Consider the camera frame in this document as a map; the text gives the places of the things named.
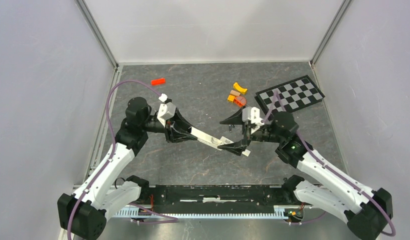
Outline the white stick remote cover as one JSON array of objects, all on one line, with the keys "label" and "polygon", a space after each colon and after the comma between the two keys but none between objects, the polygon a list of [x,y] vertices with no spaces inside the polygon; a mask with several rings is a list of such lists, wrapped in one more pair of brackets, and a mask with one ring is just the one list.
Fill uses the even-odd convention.
[{"label": "white stick remote cover", "polygon": [[[224,136],[222,136],[222,137],[220,138],[220,140],[221,140],[221,142],[222,142],[222,145],[227,145],[227,144],[232,144],[232,143],[234,143],[232,140],[230,140],[230,139],[228,139],[228,138],[226,138],[226,137],[224,137]],[[244,155],[244,156],[246,156],[246,157],[248,157],[248,156],[250,155],[250,153],[251,153],[251,151],[248,150],[248,149],[246,149],[246,150],[244,150],[241,154]]]}]

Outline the aluminium frame post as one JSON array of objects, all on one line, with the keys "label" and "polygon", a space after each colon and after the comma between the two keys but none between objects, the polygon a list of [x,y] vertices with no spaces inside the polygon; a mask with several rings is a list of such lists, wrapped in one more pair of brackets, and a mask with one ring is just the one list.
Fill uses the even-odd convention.
[{"label": "aluminium frame post", "polygon": [[94,37],[96,38],[107,60],[109,61],[109,63],[114,69],[117,69],[119,67],[119,63],[116,60],[115,56],[113,55],[108,43],[106,42],[105,37],[102,34],[98,24],[96,23],[94,16],[91,13],[86,1],[85,0],[75,0],[75,3],[80,9],[83,17],[85,18],[89,28],[91,29]]},{"label": "aluminium frame post", "polygon": [[322,53],[324,52],[326,46],[328,45],[329,41],[331,40],[333,34],[335,33],[337,27],[341,23],[345,13],[348,11],[351,3],[353,0],[343,0],[341,2],[340,7],[338,8],[336,14],[334,15],[329,27],[327,28],[323,38],[321,39],[315,53],[313,54],[311,60],[309,61],[310,66],[313,68],[319,58],[321,57]]}]

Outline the orange semicircle block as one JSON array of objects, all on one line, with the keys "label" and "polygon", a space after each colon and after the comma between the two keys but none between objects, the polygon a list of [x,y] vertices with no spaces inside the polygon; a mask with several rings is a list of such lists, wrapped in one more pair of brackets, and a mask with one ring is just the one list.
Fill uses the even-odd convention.
[{"label": "orange semicircle block", "polygon": [[235,96],[233,103],[236,104],[239,107],[244,107],[247,104],[247,100],[243,96]]}]

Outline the yellow curved block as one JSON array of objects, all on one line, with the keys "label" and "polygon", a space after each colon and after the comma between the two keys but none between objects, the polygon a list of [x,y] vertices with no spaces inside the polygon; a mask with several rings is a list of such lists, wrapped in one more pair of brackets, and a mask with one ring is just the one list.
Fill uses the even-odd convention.
[{"label": "yellow curved block", "polygon": [[243,95],[245,95],[248,92],[248,89],[241,87],[238,82],[235,82],[233,84],[233,89]]}]

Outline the tan small block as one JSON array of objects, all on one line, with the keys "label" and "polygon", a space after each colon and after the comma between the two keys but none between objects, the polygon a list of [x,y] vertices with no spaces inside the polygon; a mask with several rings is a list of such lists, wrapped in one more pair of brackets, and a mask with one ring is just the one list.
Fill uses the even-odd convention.
[{"label": "tan small block", "polygon": [[230,91],[230,95],[233,95],[233,96],[237,97],[237,96],[240,96],[241,93],[238,92],[238,91],[235,91],[235,90],[231,90],[231,91]]}]

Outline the red rectangular block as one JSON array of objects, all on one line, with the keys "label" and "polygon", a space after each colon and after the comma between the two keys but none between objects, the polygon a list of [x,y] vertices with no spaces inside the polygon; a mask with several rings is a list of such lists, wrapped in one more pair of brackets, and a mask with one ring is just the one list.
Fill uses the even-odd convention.
[{"label": "red rectangular block", "polygon": [[163,85],[166,83],[166,79],[165,78],[157,78],[157,79],[153,79],[150,81],[150,84],[152,86],[158,86],[158,85]]}]

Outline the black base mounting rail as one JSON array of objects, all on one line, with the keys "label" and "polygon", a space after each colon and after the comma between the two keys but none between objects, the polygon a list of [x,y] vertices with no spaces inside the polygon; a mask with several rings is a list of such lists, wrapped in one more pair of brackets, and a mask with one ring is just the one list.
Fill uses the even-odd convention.
[{"label": "black base mounting rail", "polygon": [[275,206],[299,207],[280,185],[155,185],[134,203],[160,214],[270,214]]}]

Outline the yellow small block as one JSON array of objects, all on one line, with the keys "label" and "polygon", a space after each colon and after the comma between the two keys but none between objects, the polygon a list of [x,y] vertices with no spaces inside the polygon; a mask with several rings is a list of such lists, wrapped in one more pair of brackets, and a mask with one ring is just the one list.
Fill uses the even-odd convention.
[{"label": "yellow small block", "polygon": [[235,97],[234,95],[231,95],[231,94],[230,94],[230,95],[227,97],[227,101],[230,102],[230,103],[233,103],[234,100],[235,100],[235,98],[236,98],[236,97]]}]

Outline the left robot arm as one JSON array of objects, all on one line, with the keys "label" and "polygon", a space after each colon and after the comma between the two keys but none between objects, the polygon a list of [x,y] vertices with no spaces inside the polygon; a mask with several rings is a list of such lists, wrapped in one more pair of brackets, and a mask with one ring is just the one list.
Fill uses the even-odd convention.
[{"label": "left robot arm", "polygon": [[169,143],[198,139],[192,134],[193,126],[169,100],[161,104],[155,114],[151,112],[145,98],[132,98],[127,104],[126,117],[99,166],[74,193],[59,197],[59,223],[68,234],[96,240],[118,211],[134,201],[144,204],[149,200],[149,182],[134,175],[109,192],[121,171],[145,145],[149,132],[164,134]]}]

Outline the white and black stick remote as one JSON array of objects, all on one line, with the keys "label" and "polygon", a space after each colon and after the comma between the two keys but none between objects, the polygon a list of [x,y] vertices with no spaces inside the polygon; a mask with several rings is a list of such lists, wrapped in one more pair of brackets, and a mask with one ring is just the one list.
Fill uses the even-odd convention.
[{"label": "white and black stick remote", "polygon": [[195,127],[190,128],[190,134],[195,136],[200,143],[219,151],[221,150],[218,148],[218,146],[223,145],[223,141],[221,141],[220,139],[213,137]]}]

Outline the black white checkerboard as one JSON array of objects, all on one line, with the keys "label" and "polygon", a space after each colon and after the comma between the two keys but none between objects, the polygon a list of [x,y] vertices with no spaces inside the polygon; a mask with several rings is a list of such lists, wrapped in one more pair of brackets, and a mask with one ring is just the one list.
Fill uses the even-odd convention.
[{"label": "black white checkerboard", "polygon": [[323,101],[325,95],[308,75],[304,75],[285,83],[260,90],[255,93],[255,100],[264,114],[271,109],[268,120],[275,113],[283,110],[289,113],[302,110]]}]

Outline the left aluminium frame post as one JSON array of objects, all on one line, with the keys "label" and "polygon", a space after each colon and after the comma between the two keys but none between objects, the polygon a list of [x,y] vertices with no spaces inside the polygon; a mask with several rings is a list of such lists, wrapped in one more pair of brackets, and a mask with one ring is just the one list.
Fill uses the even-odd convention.
[{"label": "left aluminium frame post", "polygon": [[119,67],[119,63],[116,60],[115,56],[113,55],[108,43],[106,42],[105,37],[102,34],[98,24],[96,23],[94,16],[91,13],[86,1],[85,0],[75,0],[75,3],[80,9],[83,17],[85,18],[89,28],[91,29],[94,37],[96,38],[107,60],[109,61],[109,63],[114,69],[117,69]]}]

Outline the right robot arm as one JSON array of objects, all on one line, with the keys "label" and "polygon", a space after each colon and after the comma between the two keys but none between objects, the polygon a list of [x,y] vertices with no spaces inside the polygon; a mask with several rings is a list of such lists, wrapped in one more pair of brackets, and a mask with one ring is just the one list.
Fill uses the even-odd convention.
[{"label": "right robot arm", "polygon": [[239,156],[251,142],[277,143],[275,153],[284,163],[323,186],[319,188],[293,175],[282,186],[281,196],[286,203],[311,204],[344,222],[361,240],[375,240],[385,234],[386,226],[391,229],[389,236],[396,235],[392,195],[384,188],[373,190],[331,164],[298,133],[299,126],[291,113],[277,112],[266,123],[258,108],[242,107],[220,124],[241,125],[243,138],[220,145],[219,149]]}]

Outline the right aluminium frame post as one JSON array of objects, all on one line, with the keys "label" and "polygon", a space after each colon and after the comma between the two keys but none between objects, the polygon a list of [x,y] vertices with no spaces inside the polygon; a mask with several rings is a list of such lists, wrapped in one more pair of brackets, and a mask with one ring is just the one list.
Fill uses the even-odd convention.
[{"label": "right aluminium frame post", "polygon": [[348,11],[351,3],[353,0],[343,0],[341,2],[340,7],[338,8],[336,14],[334,15],[329,27],[327,28],[323,38],[321,39],[315,53],[313,54],[311,60],[309,61],[310,66],[313,68],[319,58],[321,57],[322,53],[324,52],[326,46],[328,45],[329,41],[331,40],[333,34],[335,33],[337,27],[341,23],[345,13]]}]

